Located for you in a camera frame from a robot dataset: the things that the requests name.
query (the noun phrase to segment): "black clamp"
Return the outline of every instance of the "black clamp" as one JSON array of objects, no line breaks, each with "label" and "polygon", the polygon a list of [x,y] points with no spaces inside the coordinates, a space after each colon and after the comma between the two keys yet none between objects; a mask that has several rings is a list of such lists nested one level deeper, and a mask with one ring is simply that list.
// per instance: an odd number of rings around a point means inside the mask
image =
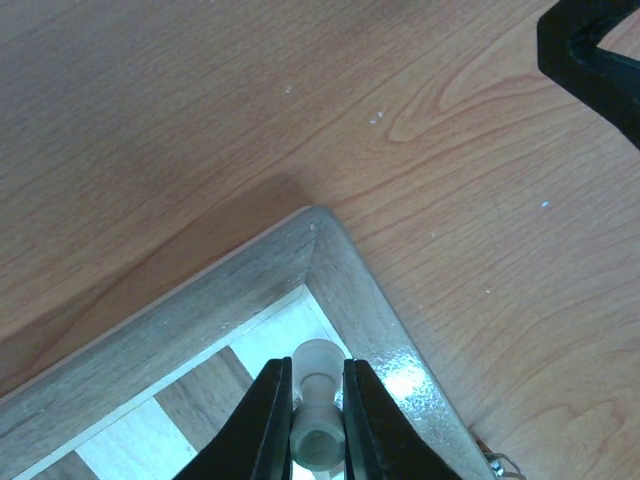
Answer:
[{"label": "black clamp", "polygon": [[[371,365],[345,360],[347,480],[461,480],[412,428]],[[266,363],[218,435],[174,480],[290,480],[291,358]]]}]

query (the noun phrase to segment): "wooden frame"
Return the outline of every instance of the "wooden frame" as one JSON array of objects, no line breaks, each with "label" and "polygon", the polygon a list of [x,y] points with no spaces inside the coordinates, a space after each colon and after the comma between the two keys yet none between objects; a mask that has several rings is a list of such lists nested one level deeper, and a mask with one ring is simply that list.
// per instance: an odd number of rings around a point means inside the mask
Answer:
[{"label": "wooden frame", "polygon": [[354,357],[421,372],[398,399],[465,479],[495,478],[348,235],[324,207],[284,219],[0,405],[0,477],[13,478],[306,284]]}]

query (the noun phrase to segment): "wood grain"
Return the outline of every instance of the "wood grain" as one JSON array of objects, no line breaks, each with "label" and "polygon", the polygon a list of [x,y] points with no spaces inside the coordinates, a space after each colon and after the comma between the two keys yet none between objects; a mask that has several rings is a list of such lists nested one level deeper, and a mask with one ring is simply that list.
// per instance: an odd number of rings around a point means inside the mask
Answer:
[{"label": "wood grain", "polygon": [[309,199],[494,450],[638,478],[640,154],[537,71],[552,3],[5,2],[2,390]]},{"label": "wood grain", "polygon": [[218,434],[252,382],[226,347],[154,398],[199,452]]},{"label": "wood grain", "polygon": [[98,477],[76,452],[71,452],[33,477],[33,480],[98,480]]}]

